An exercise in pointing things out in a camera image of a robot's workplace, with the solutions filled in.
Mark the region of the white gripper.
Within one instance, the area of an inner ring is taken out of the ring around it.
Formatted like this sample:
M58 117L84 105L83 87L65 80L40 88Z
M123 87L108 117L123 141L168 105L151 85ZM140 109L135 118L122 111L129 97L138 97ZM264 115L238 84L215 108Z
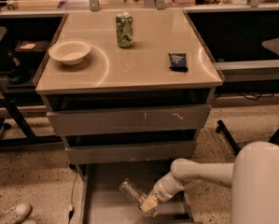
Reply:
M140 204L140 209L147 213L154 209L158 202L167 202L175 196L176 185L167 180L159 180Z

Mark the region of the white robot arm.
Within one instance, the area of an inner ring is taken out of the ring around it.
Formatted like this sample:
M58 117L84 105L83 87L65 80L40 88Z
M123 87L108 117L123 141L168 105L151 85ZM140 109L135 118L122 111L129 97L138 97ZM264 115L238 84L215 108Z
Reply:
M279 224L279 146L262 141L250 143L241 149L233 163L176 159L140 209L145 213L150 211L195 180L231 189L231 224Z

